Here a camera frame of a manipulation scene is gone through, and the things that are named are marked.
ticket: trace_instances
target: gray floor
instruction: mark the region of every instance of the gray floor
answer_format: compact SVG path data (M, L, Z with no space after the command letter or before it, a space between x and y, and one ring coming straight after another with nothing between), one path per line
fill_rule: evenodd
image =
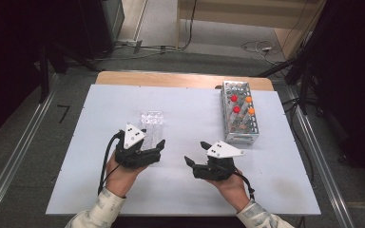
M220 25L214 25L214 28L213 30L226 29L223 25L221 27ZM150 29L143 24L140 37L144 40L144 45L173 45L173 43L167 42L174 41L174 39L168 37L164 38L164 41L159 40L147 33L148 31ZM174 32L169 29L164 29L164 31L165 33ZM106 60L97 60L94 64L106 70L147 70L233 76L254 76L271 67L271 64L263 60L257 53L250 53L237 46L241 42L253 40L267 39L276 42L276 37L273 36L270 29L254 29L251 31L251 36L243 33L242 37L246 38L244 40L241 40L241 35L234 39L230 39L231 37L226 39L226 37L222 37L222 32L216 32L211 37L215 37L217 34L221 36L213 40L216 43L213 43L212 46L206 43L208 41L207 37L209 37L206 34L210 33L205 31L200 35L195 30L194 32L192 46L185 52L169 52L163 55L156 54L145 58L137 58L155 52L141 50L134 55L133 48L124 47L116 49ZM234 47L229 47L229 44L232 44L232 40L237 42ZM271 55L271 58L274 61L282 61L282 56ZM6 195L0 203L0 227L64 227L70 219L70 217L46 216L45 211L55 184L55 177L61 169L88 89L90 85L95 83L98 73L91 72L74 62L69 63L69 65L71 68L67 75L60 76L57 91L53 96L48 111L35 133L27 154L15 173ZM273 81L274 88L279 93L281 100L287 101L289 100L289 95L287 85L282 80L282 73L279 72L276 75L271 75L269 79ZM39 92L39 88L37 88L31 93L0 130L0 173L37 108ZM58 105L70 106L69 112L62 123L59 122L63 117L64 109L58 107ZM365 170L352 167L346 162L337 162L341 151L337 147L336 138L333 136L330 126L324 118L316 115L313 106L308 108L308 116L312 127L316 132L324 157L329 163L343 198L348 204L355 227L365 227ZM295 119L294 125L301 141L306 144L306 150L308 150L297 119ZM305 151L302 149L299 141L297 143L306 170L310 172L311 169L307 162ZM322 215L306 217L306 227L339 227L336 213L327 191L316 166L314 164L313 166L315 170L315 194ZM297 224L299 219L284 218L293 225ZM169 222L176 221L181 225L180 227L240 227L235 218L218 218L216 219L217 222L215 222L214 218L195 218L191 220L182 218L119 218L116 223L118 224L117 227L170 227Z

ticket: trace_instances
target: cable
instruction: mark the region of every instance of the cable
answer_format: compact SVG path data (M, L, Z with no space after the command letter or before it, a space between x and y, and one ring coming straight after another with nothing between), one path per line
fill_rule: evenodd
M301 224L303 225L303 227L306 227L306 217L300 218L300 221L298 222L298 225L296 226L296 228L300 228Z
M244 177L243 174L240 174L238 171L234 172L233 174L242 178L242 180L245 182L245 184L247 184L248 192L250 193L250 198L255 200L254 192L256 190L251 188L250 181L246 177Z
M295 107L297 107L297 102L296 105L292 105L289 109L284 110L284 112L292 111Z
M124 57L124 58L106 58L106 59L95 59L95 60L100 60L100 61L107 61L107 60L131 60L131 59L142 59L148 56L152 56L152 55L159 55L159 54L163 54L163 53L167 53L167 52L178 52L178 51L182 51L182 49L178 49L178 50L169 50L169 51L163 51L163 52L156 52L156 53L151 53L151 54L146 54L146 55L141 55L141 56L135 56L135 57Z
M255 47L254 47L254 49L255 50L249 50L249 49L247 49L247 46L246 45L248 45L248 44L252 44L252 43L256 43L255 44ZM268 48L270 48L270 49L268 49L266 52L265 52L265 54L262 54L260 51L259 51L259 44L264 44L264 43L267 43L267 44L269 44L270 46L268 47ZM243 49L243 50L245 50L245 51L248 51L248 52L256 52L263 60L265 60L266 62L268 62L268 63L270 63L271 64L271 67L273 67L273 66L276 66L278 63L283 63L283 62L273 62L273 61L271 61L271 60L269 60L269 59L267 59L265 56L270 52L270 50L272 49L272 48L274 48L275 47L275 43L274 42L271 42L271 41L267 41L267 40L263 40L263 41L249 41L249 42L246 42L246 43L244 43L244 44L242 44L242 45L240 45L240 47L241 47L241 49ZM282 75L283 75L283 77L286 77L286 75L280 70L279 71Z
M294 30L294 29L298 26L298 22L300 22L301 16L303 15L303 12L304 12L304 10L306 9L307 4L308 4L308 0L306 0L306 2L304 3L303 10L301 11L300 16L298 17L298 21L297 21L297 22L296 22L296 24L292 27L292 29L290 29L289 33L288 33L288 34L287 34L287 36L286 36L286 39L284 39L284 42L283 42L283 45L282 45L282 47L281 47L280 52L282 52L282 51L283 51L283 48L284 48L284 46L286 45L286 41L287 41L287 38L289 38L290 33L292 33L292 31L293 31L293 30Z
M319 6L319 8L317 9L316 13L314 14L313 18L311 19L310 21L310 24L307 26L307 29L306 30L309 30L310 26L312 25L314 19L316 19L317 15L321 12L322 10L322 6L324 6L323 4L321 4ZM309 33L307 33L306 37L304 38L303 42L306 41L306 39L308 38L308 36L310 35L310 31Z
M185 1L185 18L188 18L188 10L186 10L186 9L188 9L188 1ZM187 21L188 20L185 19L185 23L184 23L185 34L188 34L188 28L186 27Z
M291 99L291 100L289 100L289 101L286 101L286 102L283 102L282 103L282 105L286 105L286 104L289 104L289 103L291 103L291 102L296 102L296 101L298 101L299 100L299 98L294 98L294 99Z
M239 173L239 169L237 167L234 167L236 169L235 172L231 172L230 170L228 170L228 169L226 169L226 168L224 168L224 167L222 167L220 165L216 165L216 164L212 164L212 165L214 165L215 167L217 167L217 168L219 168L219 169L221 169L221 170L223 170L223 171L225 171L227 173L230 173L230 174L234 174L236 176L239 176L245 182L245 184L247 184L248 192L250 193L250 198L253 199L253 200L255 200L254 192L256 190L251 187L250 181L246 177L244 177L243 174Z
M117 170L118 169L118 167L120 167L120 165L119 164L117 164L117 166L115 166L115 168L113 168L112 170L111 170L111 172L109 172L108 174L107 174L107 176L105 177L105 179L103 180L103 184L106 182L106 180L107 180L107 178L115 171L115 170Z
M111 140L108 142L108 145L107 145L107 148L106 148L105 159L103 161L102 175L100 177L100 184L99 184L98 194L100 194L100 192L103 190L103 185L104 185L104 183L106 181L105 180L105 172L106 172L106 163L107 163L107 159L108 159L109 149L111 148L111 145L114 142L114 140L117 139L119 135L120 135L120 132L118 132L117 134L115 134L111 138Z
M194 24L194 16L195 16L195 10L196 10L196 7L197 7L197 1L198 0L195 0L195 2L194 2L194 8L192 9L191 19L190 19L190 25L189 25L189 38L188 38L188 41L185 43L185 46L184 47L178 47L177 49L175 49L174 46L141 46L139 48L148 48L148 49L157 49L157 50L163 50L163 49L171 50L171 51L164 51L164 52L161 52L161 53L172 52L172 51L182 51L182 50L187 49L188 46L191 44L191 40L192 40L192 26Z

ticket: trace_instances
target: hand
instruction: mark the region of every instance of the hand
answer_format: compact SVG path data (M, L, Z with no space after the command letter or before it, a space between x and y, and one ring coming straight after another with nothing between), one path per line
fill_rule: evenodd
M106 164L107 175L118 165L118 163L115 161L115 153L116 152L114 150L111 158ZM106 189L116 196L124 198L129 189L131 189L138 175L146 168L147 166L137 169L130 169L120 165L117 170L112 172L106 179Z
M242 211L250 201L245 192L244 181L237 175L232 175L228 180L223 181L206 181L218 188L224 199L230 203L237 212Z

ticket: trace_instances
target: person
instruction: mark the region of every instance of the person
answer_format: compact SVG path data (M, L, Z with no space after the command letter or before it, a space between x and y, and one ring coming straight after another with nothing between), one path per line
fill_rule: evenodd
M107 174L118 165L115 162L114 153L106 164ZM90 210L78 213L67 223L66 228L111 227L126 200L126 193L145 169L146 167L130 169L120 165L107 177L106 186L99 194L95 205ZM214 185L224 199L236 209L237 217L245 227L293 227L280 217L267 212L254 200L249 199L245 192L244 182L239 176L232 175L228 180L207 180L207 182Z

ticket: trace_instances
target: sleeve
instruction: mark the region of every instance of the sleeve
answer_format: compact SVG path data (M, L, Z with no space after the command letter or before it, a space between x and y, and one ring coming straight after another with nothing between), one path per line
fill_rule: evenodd
M124 202L125 199L117 197L106 188L103 188L93 208L78 213L67 223L66 228L111 227Z
M242 211L237 213L237 217L247 228L293 228L279 216L267 212L252 199Z

